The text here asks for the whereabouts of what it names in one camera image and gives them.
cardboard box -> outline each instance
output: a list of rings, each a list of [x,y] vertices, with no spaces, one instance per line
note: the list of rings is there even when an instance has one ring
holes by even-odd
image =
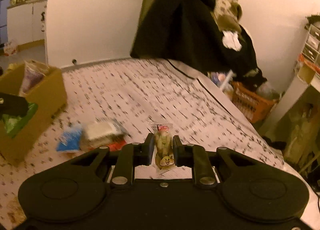
[[[24,77],[24,64],[6,71],[0,76],[0,92],[18,95]],[[14,137],[10,138],[0,120],[0,153],[12,165],[17,166],[41,134],[51,125],[52,115],[67,104],[67,93],[61,70],[50,67],[49,74],[26,95],[27,102],[38,104],[36,114]]]

candy wrapper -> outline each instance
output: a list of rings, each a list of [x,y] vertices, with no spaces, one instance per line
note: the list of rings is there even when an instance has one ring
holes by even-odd
[[[11,40],[7,43],[4,43],[4,55],[11,56],[18,52],[18,44]]]
[[[94,123],[84,125],[80,147],[83,151],[113,145],[121,149],[125,142],[123,137],[127,134],[128,131],[116,119],[97,119]]]
[[[22,128],[27,125],[29,120],[35,115],[38,110],[38,105],[36,103],[28,104],[27,115],[20,116],[11,116],[8,114],[2,115],[2,121],[4,123],[4,129],[9,137],[12,139],[22,130]]]
[[[152,125],[157,149],[155,162],[159,169],[171,169],[175,166],[170,127],[172,127],[172,124],[168,123],[158,123]]]
[[[25,97],[31,88],[36,86],[48,75],[49,66],[37,61],[25,61],[24,77],[19,91],[19,96]]]
[[[80,139],[82,134],[81,125],[66,129],[57,145],[56,150],[61,152],[77,152],[80,150]]]

green plastic bag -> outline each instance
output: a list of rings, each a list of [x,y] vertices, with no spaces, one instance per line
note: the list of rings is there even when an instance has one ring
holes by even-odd
[[[29,103],[29,110],[24,117],[11,116],[8,114],[2,115],[2,121],[4,123],[4,129],[8,136],[12,139],[18,134],[19,131],[29,122],[29,120],[35,115],[38,110],[36,103]]]

patterned bedsheet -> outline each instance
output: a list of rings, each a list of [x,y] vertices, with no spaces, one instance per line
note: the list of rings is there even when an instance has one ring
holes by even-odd
[[[66,110],[18,168],[0,157],[0,223],[7,229],[24,219],[16,197],[21,183],[72,157],[55,148],[63,130],[77,123],[116,118],[129,131],[126,141],[130,143],[143,142],[152,131],[150,123],[168,122],[183,144],[199,144],[210,151],[225,146],[283,167],[282,157],[272,152],[252,127],[233,117],[200,80],[181,74],[167,61],[119,60],[68,71],[63,77]],[[153,161],[149,167],[137,167],[135,177],[190,178],[191,169],[159,172]]]

white wall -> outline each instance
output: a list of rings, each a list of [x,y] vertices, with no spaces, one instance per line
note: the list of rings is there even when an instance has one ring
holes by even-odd
[[[143,0],[48,0],[46,49],[57,67],[128,58]]]
[[[320,12],[320,0],[239,0],[241,24],[252,35],[258,66],[279,91],[287,88],[307,31],[305,16]]]

